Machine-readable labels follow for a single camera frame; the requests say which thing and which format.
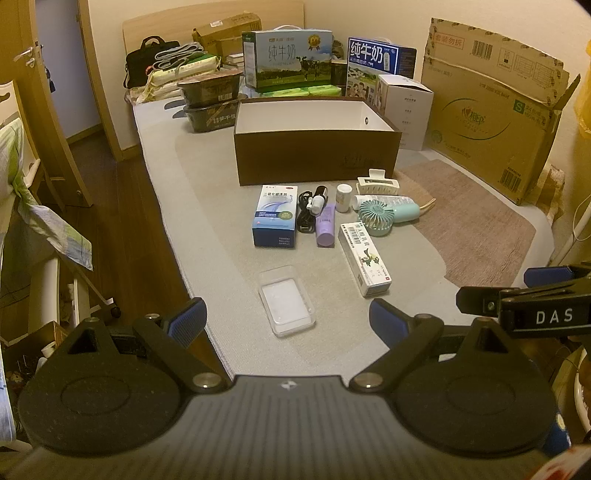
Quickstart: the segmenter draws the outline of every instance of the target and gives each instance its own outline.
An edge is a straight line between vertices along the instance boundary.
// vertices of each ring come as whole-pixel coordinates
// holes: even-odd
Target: purple tube
[[[316,217],[316,244],[332,247],[335,244],[335,204],[327,203]]]

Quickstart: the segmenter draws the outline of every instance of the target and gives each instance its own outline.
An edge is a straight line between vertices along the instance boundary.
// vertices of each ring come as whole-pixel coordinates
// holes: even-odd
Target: beige rug
[[[401,190],[415,202],[437,199],[415,227],[445,261],[446,278],[458,287],[510,286],[534,238],[533,225],[440,160],[401,173],[414,182],[399,178]]]

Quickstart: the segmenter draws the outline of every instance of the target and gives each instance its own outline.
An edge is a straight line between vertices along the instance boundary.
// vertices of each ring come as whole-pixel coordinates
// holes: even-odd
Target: wooden floor
[[[121,318],[114,324],[129,325],[147,313],[172,313],[189,295],[164,232],[144,159],[117,163],[103,132],[70,148],[94,205],[66,207],[63,217],[92,243],[94,271],[89,277],[104,297],[114,297],[121,308]],[[103,319],[110,320],[109,315]],[[190,351],[224,373],[205,332]]]

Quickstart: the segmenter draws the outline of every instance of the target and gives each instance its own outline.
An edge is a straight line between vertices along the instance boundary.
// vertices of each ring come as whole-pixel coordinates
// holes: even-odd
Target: green milk box
[[[245,32],[242,49],[246,85],[259,93],[330,83],[330,30]]]

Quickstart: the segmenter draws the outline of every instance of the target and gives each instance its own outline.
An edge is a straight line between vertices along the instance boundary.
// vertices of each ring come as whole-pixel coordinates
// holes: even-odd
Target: open brown box
[[[240,185],[391,177],[402,133],[361,98],[243,100],[234,145]]]

